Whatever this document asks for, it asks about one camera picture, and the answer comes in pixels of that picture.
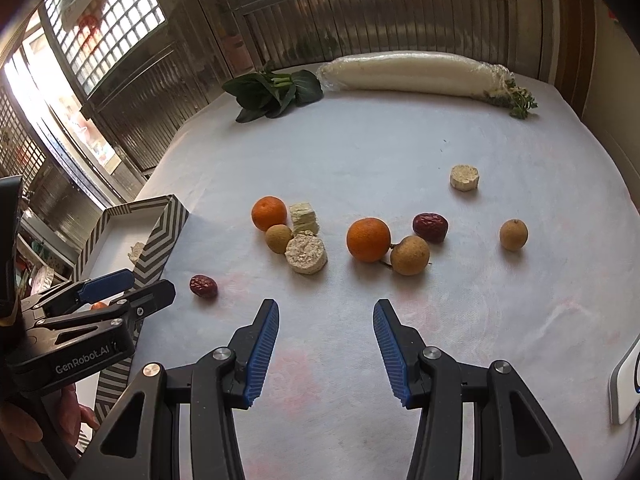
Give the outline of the left hand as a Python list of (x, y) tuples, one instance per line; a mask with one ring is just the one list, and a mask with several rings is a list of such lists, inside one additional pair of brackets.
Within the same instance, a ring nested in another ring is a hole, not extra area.
[[(93, 430), (100, 428), (96, 413), (87, 405), (78, 402), (75, 385), (66, 386), (61, 390), (56, 404), (56, 414), (60, 427), (58, 433), (70, 446), (77, 444), (82, 424)], [(29, 448), (31, 443), (40, 442), (42, 439), (42, 430), (32, 416), (15, 405), (1, 402), (1, 433), (17, 461), (27, 470), (35, 474), (46, 472)]]

